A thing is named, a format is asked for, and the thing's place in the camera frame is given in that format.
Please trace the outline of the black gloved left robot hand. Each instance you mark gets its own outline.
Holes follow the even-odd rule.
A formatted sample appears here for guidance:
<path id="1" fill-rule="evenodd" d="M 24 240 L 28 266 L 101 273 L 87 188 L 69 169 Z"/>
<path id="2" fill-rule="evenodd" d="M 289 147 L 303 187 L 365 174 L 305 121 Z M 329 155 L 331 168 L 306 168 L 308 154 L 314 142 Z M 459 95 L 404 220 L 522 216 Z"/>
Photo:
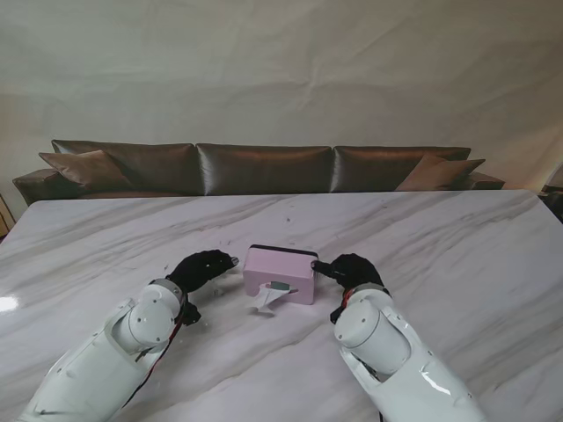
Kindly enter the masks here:
<path id="1" fill-rule="evenodd" d="M 220 250 L 196 252 L 184 258 L 166 279 L 188 295 L 208 281 L 228 272 L 238 264 L 238 258 Z"/>

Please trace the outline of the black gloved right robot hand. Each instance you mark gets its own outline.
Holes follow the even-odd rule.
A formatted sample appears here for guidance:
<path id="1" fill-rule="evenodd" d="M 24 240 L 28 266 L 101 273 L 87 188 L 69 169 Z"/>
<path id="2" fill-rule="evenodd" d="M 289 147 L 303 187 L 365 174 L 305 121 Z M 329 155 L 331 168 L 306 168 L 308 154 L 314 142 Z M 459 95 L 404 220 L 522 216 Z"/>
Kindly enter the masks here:
<path id="1" fill-rule="evenodd" d="M 363 284 L 386 287 L 375 266 L 366 258 L 355 253 L 339 255 L 333 262 L 315 260 L 311 263 L 314 272 L 335 280 L 345 290 L 352 290 Z"/>

